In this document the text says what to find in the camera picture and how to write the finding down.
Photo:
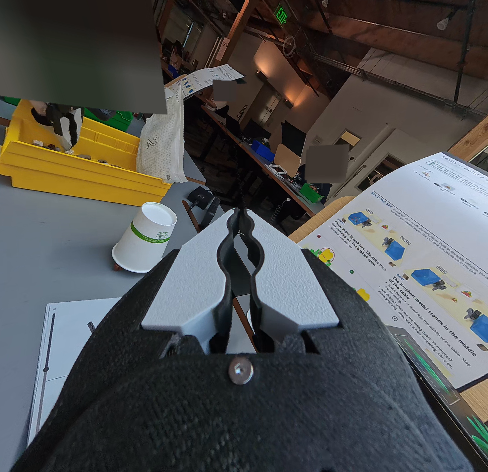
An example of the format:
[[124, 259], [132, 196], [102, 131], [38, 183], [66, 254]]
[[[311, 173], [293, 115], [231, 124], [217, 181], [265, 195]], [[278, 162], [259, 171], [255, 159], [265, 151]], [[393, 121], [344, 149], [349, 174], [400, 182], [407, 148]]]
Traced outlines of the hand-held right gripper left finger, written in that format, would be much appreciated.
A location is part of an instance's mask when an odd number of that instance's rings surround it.
[[182, 245], [142, 320], [143, 329], [194, 336], [206, 354], [226, 353], [239, 216], [240, 209], [229, 210]]

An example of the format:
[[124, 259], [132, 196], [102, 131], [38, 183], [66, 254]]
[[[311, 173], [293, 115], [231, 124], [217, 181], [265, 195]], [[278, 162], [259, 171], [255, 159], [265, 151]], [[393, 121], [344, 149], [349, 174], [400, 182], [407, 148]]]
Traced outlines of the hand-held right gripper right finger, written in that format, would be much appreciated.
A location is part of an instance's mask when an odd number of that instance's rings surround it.
[[258, 352], [273, 352], [290, 335], [339, 325], [299, 245], [248, 209], [242, 210], [242, 239], [255, 267], [250, 317]]

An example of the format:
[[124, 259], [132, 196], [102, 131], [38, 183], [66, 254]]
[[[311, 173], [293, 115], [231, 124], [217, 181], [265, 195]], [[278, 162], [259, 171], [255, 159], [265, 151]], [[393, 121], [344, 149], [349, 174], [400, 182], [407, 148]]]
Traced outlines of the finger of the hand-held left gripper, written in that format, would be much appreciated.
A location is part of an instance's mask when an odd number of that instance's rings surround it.
[[30, 103], [31, 114], [33, 115], [36, 122], [45, 126], [45, 127], [53, 127], [52, 121], [48, 118], [48, 111], [51, 111], [53, 104], [52, 103]]
[[76, 106], [53, 106], [53, 130], [65, 152], [72, 150], [80, 138], [83, 109]]

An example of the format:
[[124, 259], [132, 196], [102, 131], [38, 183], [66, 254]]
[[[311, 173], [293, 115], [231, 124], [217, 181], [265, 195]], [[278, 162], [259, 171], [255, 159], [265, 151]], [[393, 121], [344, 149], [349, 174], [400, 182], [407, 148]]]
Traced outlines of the pile of lego pieces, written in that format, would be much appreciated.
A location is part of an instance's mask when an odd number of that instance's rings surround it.
[[113, 166], [113, 167], [116, 167], [116, 168], [122, 168], [119, 165], [110, 164], [109, 162], [107, 162], [104, 159], [94, 159], [90, 155], [87, 155], [87, 154], [76, 154], [73, 149], [66, 150], [62, 146], [61, 147], [58, 147], [58, 146], [56, 146], [54, 144], [45, 144], [44, 142], [42, 142], [40, 140], [33, 140], [33, 145], [34, 146], [41, 147], [41, 148], [44, 148], [46, 150], [56, 151], [58, 153], [64, 153], [64, 154], [67, 154], [67, 155], [70, 155], [70, 156], [74, 156], [74, 157], [77, 157], [77, 158], [83, 158], [83, 159], [87, 159], [87, 160], [91, 160], [91, 161], [96, 161], [96, 162], [98, 162], [100, 164], [110, 165], [110, 166]]

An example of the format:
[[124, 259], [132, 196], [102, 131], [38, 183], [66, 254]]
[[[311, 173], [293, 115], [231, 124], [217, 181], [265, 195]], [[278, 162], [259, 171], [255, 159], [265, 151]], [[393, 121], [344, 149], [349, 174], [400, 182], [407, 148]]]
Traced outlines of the yellow plastic tray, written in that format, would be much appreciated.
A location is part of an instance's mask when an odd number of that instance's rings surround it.
[[1, 146], [1, 175], [16, 188], [142, 206], [159, 202], [171, 188], [136, 171], [139, 139], [84, 118], [74, 154], [38, 146], [56, 145], [56, 135], [37, 123], [32, 105], [20, 100]]

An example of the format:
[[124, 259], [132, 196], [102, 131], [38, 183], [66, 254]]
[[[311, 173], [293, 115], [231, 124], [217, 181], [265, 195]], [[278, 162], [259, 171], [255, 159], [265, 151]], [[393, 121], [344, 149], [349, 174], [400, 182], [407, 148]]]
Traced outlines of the black lego box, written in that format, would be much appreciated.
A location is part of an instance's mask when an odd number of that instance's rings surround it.
[[412, 367], [424, 397], [475, 471], [487, 471], [487, 422], [475, 413], [405, 330], [387, 325]]

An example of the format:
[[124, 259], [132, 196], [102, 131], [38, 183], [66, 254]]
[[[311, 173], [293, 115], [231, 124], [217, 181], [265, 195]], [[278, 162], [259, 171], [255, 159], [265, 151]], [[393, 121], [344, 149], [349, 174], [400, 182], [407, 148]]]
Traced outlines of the green plastic bin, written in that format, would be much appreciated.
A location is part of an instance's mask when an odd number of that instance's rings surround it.
[[123, 132], [127, 132], [133, 113], [130, 111], [112, 111], [84, 108], [84, 116]]

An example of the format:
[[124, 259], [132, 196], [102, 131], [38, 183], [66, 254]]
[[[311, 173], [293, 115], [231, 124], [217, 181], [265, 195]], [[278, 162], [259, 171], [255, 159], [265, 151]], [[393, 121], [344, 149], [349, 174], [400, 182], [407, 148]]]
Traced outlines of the white paper cup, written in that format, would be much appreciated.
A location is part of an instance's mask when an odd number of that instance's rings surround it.
[[114, 263], [133, 273], [148, 273], [163, 258], [177, 222], [176, 214], [158, 202], [146, 202], [112, 249]]

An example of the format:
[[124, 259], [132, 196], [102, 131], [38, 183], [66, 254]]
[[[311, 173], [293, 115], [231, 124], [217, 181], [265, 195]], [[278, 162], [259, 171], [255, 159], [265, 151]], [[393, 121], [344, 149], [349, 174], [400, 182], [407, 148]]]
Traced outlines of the black flat device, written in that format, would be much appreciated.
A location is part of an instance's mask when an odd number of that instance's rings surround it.
[[207, 210], [204, 214], [204, 217], [203, 217], [201, 223], [199, 224], [200, 230], [205, 229], [211, 223], [211, 221], [215, 217], [215, 214], [216, 214], [217, 208], [220, 205], [220, 202], [221, 202], [221, 200], [218, 197], [214, 197], [214, 199], [211, 201], [209, 207], [207, 208]]

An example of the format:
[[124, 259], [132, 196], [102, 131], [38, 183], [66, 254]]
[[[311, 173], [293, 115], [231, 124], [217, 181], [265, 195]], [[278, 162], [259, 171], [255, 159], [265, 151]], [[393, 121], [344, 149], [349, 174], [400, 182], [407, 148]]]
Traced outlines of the white numbered paper bag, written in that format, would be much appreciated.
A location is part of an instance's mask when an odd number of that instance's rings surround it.
[[142, 128], [136, 171], [163, 182], [184, 183], [184, 93], [181, 80], [165, 88], [166, 114], [153, 114]]

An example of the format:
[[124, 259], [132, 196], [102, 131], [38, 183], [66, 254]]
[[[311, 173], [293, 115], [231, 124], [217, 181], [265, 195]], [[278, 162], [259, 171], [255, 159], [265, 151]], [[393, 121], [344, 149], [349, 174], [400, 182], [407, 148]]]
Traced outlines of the black power adapter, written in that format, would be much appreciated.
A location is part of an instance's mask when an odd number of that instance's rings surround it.
[[198, 207], [199, 209], [205, 210], [208, 208], [209, 204], [211, 204], [214, 198], [215, 196], [211, 191], [206, 190], [199, 185], [187, 196], [189, 209], [191, 210], [193, 207]]

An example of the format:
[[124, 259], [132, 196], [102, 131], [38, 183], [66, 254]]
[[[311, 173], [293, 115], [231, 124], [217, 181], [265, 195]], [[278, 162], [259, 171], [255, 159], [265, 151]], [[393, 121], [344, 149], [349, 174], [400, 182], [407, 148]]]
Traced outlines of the small green bin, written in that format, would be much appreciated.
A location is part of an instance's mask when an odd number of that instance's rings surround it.
[[305, 183], [301, 187], [299, 194], [311, 203], [319, 202], [324, 198], [324, 196], [318, 192], [318, 188], [309, 183]]

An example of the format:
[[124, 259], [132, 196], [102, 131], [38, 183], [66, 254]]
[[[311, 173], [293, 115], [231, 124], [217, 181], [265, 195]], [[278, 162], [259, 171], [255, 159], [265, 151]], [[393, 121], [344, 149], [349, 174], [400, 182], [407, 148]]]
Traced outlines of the printed instruction sheet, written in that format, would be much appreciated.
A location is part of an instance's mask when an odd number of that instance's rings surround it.
[[437, 153], [388, 174], [298, 242], [406, 330], [456, 390], [487, 378], [487, 170]]

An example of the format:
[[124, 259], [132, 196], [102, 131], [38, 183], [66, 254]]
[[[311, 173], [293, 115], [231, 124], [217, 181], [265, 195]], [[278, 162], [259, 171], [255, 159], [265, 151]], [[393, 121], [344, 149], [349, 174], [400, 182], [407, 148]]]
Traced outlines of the long background desk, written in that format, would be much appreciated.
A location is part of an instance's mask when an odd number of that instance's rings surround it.
[[212, 121], [216, 124], [216, 126], [219, 128], [220, 131], [226, 134], [241, 149], [241, 151], [245, 152], [247, 156], [253, 160], [253, 162], [259, 167], [260, 171], [262, 171], [267, 178], [272, 180], [282, 190], [284, 190], [291, 199], [296, 201], [302, 207], [302, 209], [304, 209], [308, 213], [310, 217], [315, 216], [316, 214], [318, 214], [320, 211], [324, 209], [324, 205], [322, 205], [320, 202], [311, 203], [307, 198], [305, 198], [298, 191], [296, 191], [290, 182], [283, 180], [281, 177], [275, 175], [267, 167], [269, 162], [265, 158], [257, 155], [252, 150], [250, 145], [248, 145], [247, 143], [243, 142], [241, 139], [233, 135], [223, 125], [223, 123], [218, 120], [219, 118], [218, 115], [216, 115], [214, 112], [210, 111], [209, 109], [205, 108], [204, 105], [201, 106], [201, 109], [207, 116], [209, 116], [212, 119]]

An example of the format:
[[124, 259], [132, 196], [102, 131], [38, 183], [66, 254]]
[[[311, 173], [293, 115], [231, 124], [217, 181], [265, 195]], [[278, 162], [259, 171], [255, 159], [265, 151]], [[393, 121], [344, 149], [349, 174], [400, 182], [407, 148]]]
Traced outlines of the white instruction booklet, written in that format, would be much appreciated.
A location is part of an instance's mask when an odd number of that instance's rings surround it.
[[56, 403], [77, 357], [119, 298], [48, 303], [34, 384], [29, 445]]

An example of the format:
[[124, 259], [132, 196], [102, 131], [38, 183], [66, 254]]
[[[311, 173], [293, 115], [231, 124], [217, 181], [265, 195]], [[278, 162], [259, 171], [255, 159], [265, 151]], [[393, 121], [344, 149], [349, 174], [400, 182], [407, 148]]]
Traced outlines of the background wooden stand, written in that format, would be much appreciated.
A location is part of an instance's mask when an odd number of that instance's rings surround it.
[[277, 165], [282, 171], [285, 171], [287, 176], [294, 178], [301, 165], [301, 158], [284, 144], [280, 143], [277, 146], [273, 162], [274, 165]]

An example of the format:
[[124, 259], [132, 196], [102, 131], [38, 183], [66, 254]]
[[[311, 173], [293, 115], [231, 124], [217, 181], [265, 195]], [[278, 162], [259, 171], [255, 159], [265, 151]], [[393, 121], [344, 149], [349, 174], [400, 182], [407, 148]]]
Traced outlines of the blue plastic bin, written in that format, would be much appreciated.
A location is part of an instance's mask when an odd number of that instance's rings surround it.
[[273, 163], [275, 154], [270, 150], [269, 147], [259, 142], [257, 139], [254, 139], [251, 144], [251, 149], [254, 153], [262, 158], [264, 158], [267, 162]]

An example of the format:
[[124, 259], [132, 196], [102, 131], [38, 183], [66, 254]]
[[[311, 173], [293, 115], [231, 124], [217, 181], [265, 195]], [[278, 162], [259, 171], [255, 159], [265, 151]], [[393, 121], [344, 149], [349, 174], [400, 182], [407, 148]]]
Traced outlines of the background instruction sheet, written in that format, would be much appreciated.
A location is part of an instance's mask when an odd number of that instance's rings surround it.
[[217, 67], [204, 68], [181, 77], [173, 86], [174, 92], [181, 92], [183, 99], [192, 97], [208, 87], [213, 86], [214, 81], [232, 81], [244, 79], [241, 74], [229, 64]]

